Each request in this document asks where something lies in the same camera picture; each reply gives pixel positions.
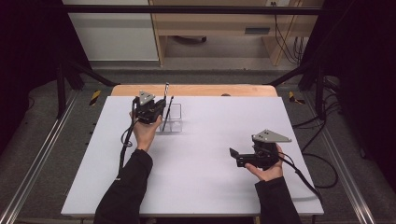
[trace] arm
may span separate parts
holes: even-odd
[[[282,156],[282,149],[276,146]],[[255,187],[260,199],[262,223],[302,223],[283,177],[281,160],[265,171],[249,163],[245,167],[260,179]]]
[[[146,193],[153,164],[148,151],[161,121],[162,117],[159,116],[153,124],[136,123],[134,136],[137,149],[99,203],[93,223],[137,224],[139,222],[140,204]]]

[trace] black horizontal bar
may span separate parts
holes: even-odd
[[[210,6],[108,6],[54,5],[42,6],[51,11],[72,13],[177,13],[177,14],[256,14],[256,15],[323,15],[340,12],[320,7],[210,7]]]

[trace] gray floor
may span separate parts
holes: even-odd
[[[219,84],[262,84],[282,76],[295,64],[283,60],[278,67],[269,63],[268,55],[259,38],[209,37],[207,42],[170,39],[163,67],[144,65],[134,68],[102,67],[97,72],[104,77],[121,83],[219,83]],[[79,223],[79,220],[60,214],[65,193],[70,188],[78,170],[85,149],[90,142],[94,124],[98,120],[106,96],[111,88],[90,77],[83,76],[86,85],[78,92],[76,103],[61,134],[47,157],[30,194],[18,215],[18,222],[30,218],[31,223]],[[295,84],[298,77],[288,80],[277,88],[279,96],[292,124],[313,118],[310,104],[300,105],[290,102],[293,91],[296,99],[312,102],[312,91],[300,92]],[[89,105],[96,90],[102,93],[95,105]],[[47,134],[55,122],[57,113],[56,85],[54,82],[33,90],[32,103],[26,112],[20,128],[14,134],[6,151],[0,158],[0,211],[4,211],[11,201],[24,175],[28,172],[35,155],[45,142]],[[318,131],[314,122],[308,129],[295,129],[300,147]],[[359,145],[355,141],[345,118],[339,110],[328,116],[326,130],[341,154],[346,166],[356,182],[376,223],[396,223],[396,196],[379,172],[376,164],[361,158]],[[331,161],[329,149],[320,135],[306,150]],[[325,163],[305,157],[308,169],[317,185],[330,184],[334,176]],[[324,199],[323,216],[317,223],[364,223],[360,222],[346,186],[341,182],[331,189],[321,189]]]

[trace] white tabletop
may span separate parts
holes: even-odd
[[[130,124],[134,97],[109,96],[62,210],[63,215],[92,217],[118,173],[120,137]],[[264,129],[287,136],[279,143],[309,183],[311,177],[279,97],[177,96],[182,132],[157,133],[149,155],[154,161],[141,216],[257,216],[256,176],[236,167],[229,148],[253,153],[251,135]],[[128,161],[136,146],[127,149]],[[322,206],[286,163],[284,176],[301,216],[323,214]]]

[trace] black sleeve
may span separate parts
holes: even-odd
[[[291,200],[285,178],[282,176],[256,184],[261,205],[261,221],[269,224],[301,224]]]
[[[137,224],[146,193],[152,158],[135,150],[99,203],[94,224]]]

